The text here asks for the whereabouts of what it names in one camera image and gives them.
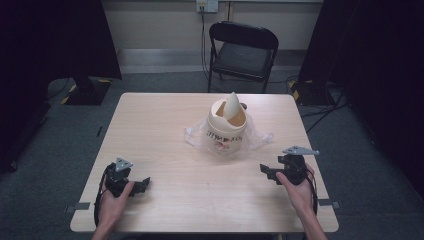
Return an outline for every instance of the gray carpet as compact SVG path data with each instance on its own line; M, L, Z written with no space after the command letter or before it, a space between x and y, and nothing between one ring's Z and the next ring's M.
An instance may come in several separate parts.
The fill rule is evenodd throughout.
M283 82L296 71L273 71L267 93L286 93ZM66 79L52 82L55 95ZM18 161L18 171L0 175L0 239L90 239L74 233L72 214L66 206L79 201L91 167L112 118L119 97L125 92L205 92L202 72L126 74L112 83L102 106L60 105L65 91L49 100L51 109ZM261 84L216 80L220 91L259 93ZM332 89L336 98L340 94ZM301 107L301 115L318 112ZM304 117L309 129L322 115ZM365 128L349 107L340 108L308 133L327 191L335 209L339 230L331 239L424 239L424 204L390 159L371 143ZM130 235L114 234L112 239ZM143 235L141 239L204 239L205 236ZM232 239L262 239L232 236ZM300 239L301 234L287 234Z

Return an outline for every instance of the wooden table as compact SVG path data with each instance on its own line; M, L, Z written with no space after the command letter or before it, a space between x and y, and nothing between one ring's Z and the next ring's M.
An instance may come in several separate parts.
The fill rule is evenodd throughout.
M277 156L293 145L310 148L297 107L290 95L239 94L256 128L273 141L233 158L199 150L184 140L184 129L207 116L212 104L227 94L126 93L87 180L71 222L76 232L94 231L94 200L102 173L117 157L134 164L129 179L151 177L147 191L130 198L116 230L156 233L303 232L282 186L266 178L259 164L281 168ZM327 199L316 160L318 198ZM325 232L338 229L332 206L319 206Z

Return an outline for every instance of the handheld controller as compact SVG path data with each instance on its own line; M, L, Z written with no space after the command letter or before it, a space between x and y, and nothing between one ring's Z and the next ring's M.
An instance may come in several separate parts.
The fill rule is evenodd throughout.
M106 182L105 186L113 196L119 197L122 194L125 186L127 185L128 176L131 172L132 163L125 161L122 158L118 158L116 163L111 163L106 168ZM135 182L133 189L131 190L130 197L134 197L136 193L144 193L147 186L149 185L150 177L144 179L142 182Z
M96 226L99 224L100 200L105 191L110 191L114 197L121 196L125 186L129 182L128 176L131 172L132 163L125 161L122 158L116 159L116 163L111 163L106 167L102 179L99 184L99 191L97 192L96 202L94 203L94 223ZM150 177L141 182L135 182L129 196L134 197L136 193L144 193L150 183Z
M277 172L282 172L293 185L299 185L305 180L308 175L305 158L302 155L285 155L278 156L278 162L284 164L283 169L270 168L260 164L261 172L265 173L270 180L274 180L277 185L281 185L275 175Z
M308 176L308 168L305 164L305 158L302 155L318 155L319 151L313 151L306 148L293 146L283 151L285 156L278 156L278 162L284 164L283 169L270 168L260 164L261 172L265 173L270 180L274 180L277 185L281 185L277 172L282 172L293 185L299 185Z

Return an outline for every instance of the black folding chair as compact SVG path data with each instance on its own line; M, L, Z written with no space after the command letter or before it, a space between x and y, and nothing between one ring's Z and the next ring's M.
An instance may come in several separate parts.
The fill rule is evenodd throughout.
M265 93L271 68L278 51L278 38L268 29L235 22L218 22L209 29L211 57L208 92L212 72L254 81L263 81ZM222 42L217 50L216 43Z

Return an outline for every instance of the white wall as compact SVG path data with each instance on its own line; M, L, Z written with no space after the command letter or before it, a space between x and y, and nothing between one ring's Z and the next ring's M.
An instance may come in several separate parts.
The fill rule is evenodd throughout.
M194 1L104 2L117 49L200 49L202 18ZM280 49L306 50L321 3L229 2L205 14L206 48L211 24L227 20L266 27Z

